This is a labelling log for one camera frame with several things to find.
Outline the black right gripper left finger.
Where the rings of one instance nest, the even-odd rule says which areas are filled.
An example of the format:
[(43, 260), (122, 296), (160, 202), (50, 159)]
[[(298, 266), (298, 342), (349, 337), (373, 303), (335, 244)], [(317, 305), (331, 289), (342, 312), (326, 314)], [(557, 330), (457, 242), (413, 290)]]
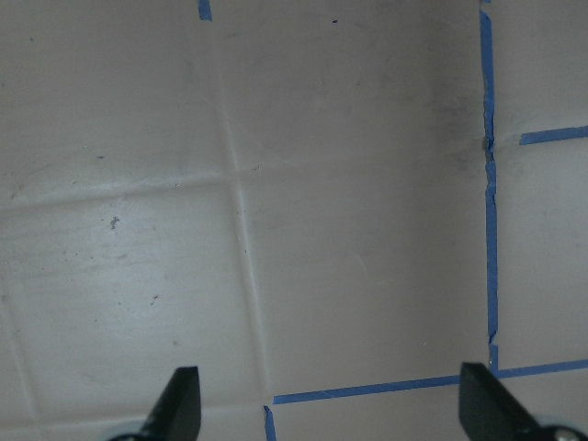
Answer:
[(195, 441), (201, 428), (198, 367), (179, 367), (168, 381), (136, 440)]

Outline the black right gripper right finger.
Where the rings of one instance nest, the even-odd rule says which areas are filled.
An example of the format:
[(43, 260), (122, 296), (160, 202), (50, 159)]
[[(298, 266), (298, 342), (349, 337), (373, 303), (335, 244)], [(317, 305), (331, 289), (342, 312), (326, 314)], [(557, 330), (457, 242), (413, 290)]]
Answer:
[(561, 426), (545, 426), (482, 363), (460, 368), (458, 419), (469, 440), (562, 440)]

